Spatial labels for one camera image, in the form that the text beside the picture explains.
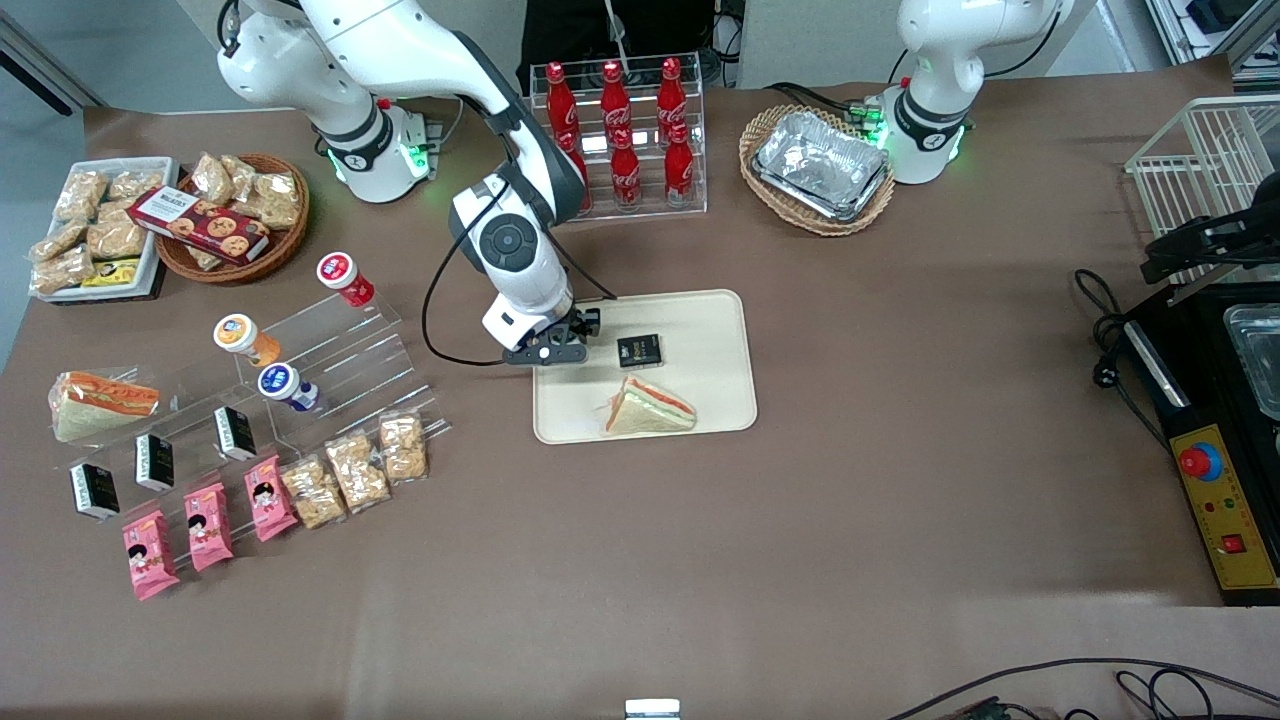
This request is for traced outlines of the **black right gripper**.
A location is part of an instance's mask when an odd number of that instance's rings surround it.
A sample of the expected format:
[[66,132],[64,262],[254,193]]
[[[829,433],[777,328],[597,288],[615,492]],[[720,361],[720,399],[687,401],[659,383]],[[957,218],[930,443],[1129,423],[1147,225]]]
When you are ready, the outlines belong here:
[[504,364],[509,366],[582,364],[588,360],[588,340],[598,337],[600,328],[599,307],[575,307],[549,325],[545,337],[535,337],[518,350],[506,350]]

